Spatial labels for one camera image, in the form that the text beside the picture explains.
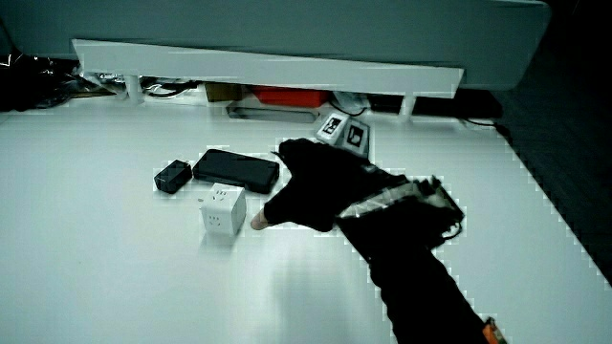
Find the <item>person's right hand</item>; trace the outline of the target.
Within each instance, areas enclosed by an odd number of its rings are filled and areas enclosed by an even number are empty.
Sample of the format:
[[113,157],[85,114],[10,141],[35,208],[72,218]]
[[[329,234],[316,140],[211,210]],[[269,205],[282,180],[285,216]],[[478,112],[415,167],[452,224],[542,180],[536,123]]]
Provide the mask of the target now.
[[291,173],[288,183],[251,220],[251,227],[295,223],[326,232],[335,224],[386,210],[417,216],[442,227],[460,227],[463,211],[439,180],[393,175],[366,154],[369,126],[332,113],[316,131],[317,141],[288,139],[274,153]]

